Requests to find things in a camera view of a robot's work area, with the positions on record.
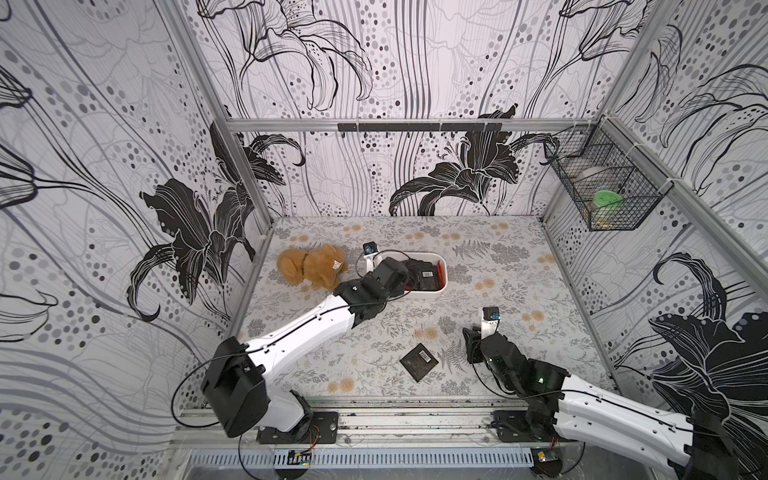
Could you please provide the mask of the black tea bag sachet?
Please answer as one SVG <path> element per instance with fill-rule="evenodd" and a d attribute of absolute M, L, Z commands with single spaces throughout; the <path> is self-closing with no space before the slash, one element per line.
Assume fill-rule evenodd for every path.
<path fill-rule="evenodd" d="M 438 291 L 440 289 L 438 266 L 416 259 L 408 259 L 404 265 L 408 270 L 406 289 L 409 291 Z"/>

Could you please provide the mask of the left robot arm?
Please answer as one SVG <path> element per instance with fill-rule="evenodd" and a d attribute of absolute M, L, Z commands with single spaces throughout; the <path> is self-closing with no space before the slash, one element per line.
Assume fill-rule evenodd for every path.
<path fill-rule="evenodd" d="M 244 343 L 224 340 L 201 389 L 227 437 L 264 428 L 294 441 L 307 438 L 314 412 L 298 392 L 276 387 L 276 378 L 318 346 L 375 318 L 389 300 L 405 293 L 408 278 L 404 263 L 386 258 L 363 277 L 340 283 L 281 328 Z"/>

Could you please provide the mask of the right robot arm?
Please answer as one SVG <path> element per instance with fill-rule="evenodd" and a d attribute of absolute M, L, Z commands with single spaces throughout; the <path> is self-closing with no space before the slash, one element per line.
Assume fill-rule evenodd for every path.
<path fill-rule="evenodd" d="M 678 479 L 764 479 L 767 445 L 751 460 L 724 420 L 695 409 L 681 414 L 601 389 L 556 365 L 526 357 L 506 336 L 479 326 L 462 331 L 467 360 L 484 365 L 493 394 L 521 400 L 523 411 L 497 410 L 491 426 L 506 443 L 578 441 L 624 456 Z"/>

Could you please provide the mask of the white plastic storage box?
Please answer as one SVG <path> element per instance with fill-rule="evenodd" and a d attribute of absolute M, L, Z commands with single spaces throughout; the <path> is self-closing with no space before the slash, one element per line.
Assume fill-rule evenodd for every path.
<path fill-rule="evenodd" d="M 373 271 L 386 258 L 393 258 L 408 269 L 409 279 L 404 290 L 408 298 L 435 300 L 446 291 L 447 264 L 439 254 L 386 249 L 366 256 L 366 271 Z"/>

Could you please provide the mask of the brown plush dog toy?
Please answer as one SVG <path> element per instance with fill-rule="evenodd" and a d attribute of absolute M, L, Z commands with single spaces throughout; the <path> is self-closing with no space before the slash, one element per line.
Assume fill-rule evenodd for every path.
<path fill-rule="evenodd" d="M 348 268 L 345 252 L 331 244 L 309 251 L 286 249 L 278 255 L 276 266 L 290 285 L 309 283 L 329 291 L 340 284 L 339 275 Z"/>

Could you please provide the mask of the green lid in basket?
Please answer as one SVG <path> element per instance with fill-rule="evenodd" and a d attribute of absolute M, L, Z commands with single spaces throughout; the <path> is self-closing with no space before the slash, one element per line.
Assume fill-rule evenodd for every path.
<path fill-rule="evenodd" d="M 616 209 L 623 203 L 623 196 L 611 190 L 598 190 L 592 198 L 592 207 L 595 210 Z"/>

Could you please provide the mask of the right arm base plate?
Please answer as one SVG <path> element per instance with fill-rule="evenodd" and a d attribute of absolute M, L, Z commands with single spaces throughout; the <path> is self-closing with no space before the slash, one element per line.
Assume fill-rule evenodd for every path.
<path fill-rule="evenodd" d="M 553 430 L 543 426 L 531 426 L 526 420 L 526 413 L 520 410 L 496 410 L 492 412 L 490 428 L 496 432 L 502 443 L 542 442 L 556 445 L 570 442 Z"/>

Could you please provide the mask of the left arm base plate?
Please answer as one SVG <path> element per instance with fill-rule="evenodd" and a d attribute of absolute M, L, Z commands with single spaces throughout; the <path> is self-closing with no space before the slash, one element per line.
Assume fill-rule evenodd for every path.
<path fill-rule="evenodd" d="M 314 412 L 288 432 L 272 427 L 261 427 L 257 441 L 263 445 L 325 445 L 337 439 L 339 414 L 335 411 Z"/>

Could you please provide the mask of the black bar on rail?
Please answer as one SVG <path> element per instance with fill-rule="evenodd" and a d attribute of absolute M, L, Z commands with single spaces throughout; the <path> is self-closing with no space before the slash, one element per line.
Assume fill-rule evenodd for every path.
<path fill-rule="evenodd" d="M 338 132 L 499 132 L 498 122 L 339 122 Z"/>

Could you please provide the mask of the aluminium corner frame post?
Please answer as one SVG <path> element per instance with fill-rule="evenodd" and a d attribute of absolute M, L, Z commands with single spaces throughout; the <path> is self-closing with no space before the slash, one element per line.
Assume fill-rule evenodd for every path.
<path fill-rule="evenodd" d="M 173 31 L 173 35 L 179 41 L 180 51 L 186 58 L 191 73 L 199 85 L 202 98 L 211 111 L 213 123 L 222 137 L 225 150 L 231 156 L 235 169 L 254 204 L 258 228 L 262 234 L 266 234 L 273 224 L 267 204 L 243 152 L 243 147 L 227 124 L 228 117 L 225 109 L 217 95 L 203 55 L 188 27 L 188 22 L 183 18 L 182 9 L 176 1 L 160 1 L 159 9 Z"/>

